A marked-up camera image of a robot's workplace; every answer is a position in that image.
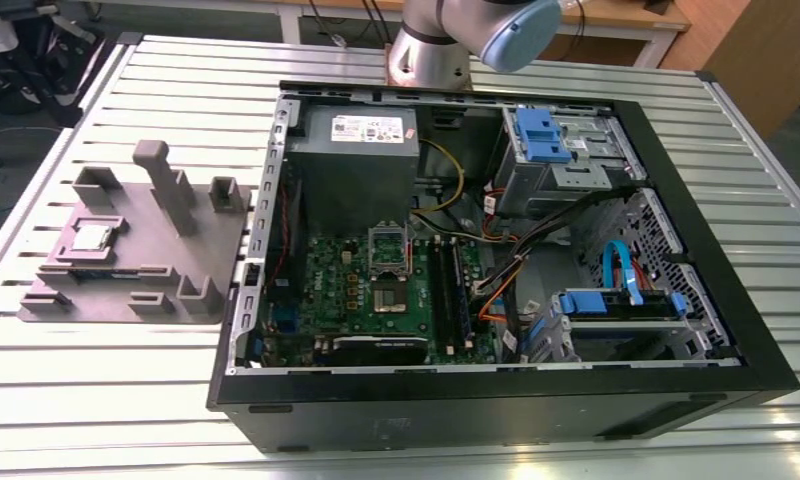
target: floor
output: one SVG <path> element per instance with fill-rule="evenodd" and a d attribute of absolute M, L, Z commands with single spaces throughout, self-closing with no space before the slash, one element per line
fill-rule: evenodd
<path fill-rule="evenodd" d="M 78 4 L 70 2 L 63 7 L 66 16 L 84 18 Z M 282 40 L 278 18 L 268 14 L 106 5 L 103 18 L 95 27 L 111 37 L 116 37 L 122 31 L 142 31 L 158 35 L 230 40 Z M 328 19 L 328 22 L 332 31 L 351 40 L 351 46 L 380 48 L 375 29 L 366 30 L 364 21 Z M 312 18 L 302 19 L 302 29 L 306 43 L 332 44 Z M 396 25 L 392 25 L 392 30 L 392 35 L 396 35 Z M 31 126 L 54 127 L 55 124 L 41 113 L 23 116 L 0 114 L 0 129 Z M 20 198 L 55 138 L 56 134 L 45 130 L 16 130 L 0 135 L 0 159 L 4 164 L 0 169 L 0 226 L 8 216 L 8 211 L 1 210 L 11 207 Z M 800 110 L 769 140 L 769 145 L 800 186 Z"/>

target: aluminum slotted table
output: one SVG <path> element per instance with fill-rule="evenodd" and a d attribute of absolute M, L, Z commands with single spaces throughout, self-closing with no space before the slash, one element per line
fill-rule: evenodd
<path fill-rule="evenodd" d="M 0 474 L 90 478 L 800 478 L 800 391 L 649 441 L 266 457 L 204 408 L 219 326 L 27 324 L 19 301 L 84 166 L 124 181 L 140 139 L 194 183 L 258 185 L 282 79 L 384 82 L 383 52 L 170 37 L 118 46 L 0 231 Z M 718 86 L 694 74 L 472 65 L 478 90 L 637 100 L 800 379 L 800 192 Z"/>

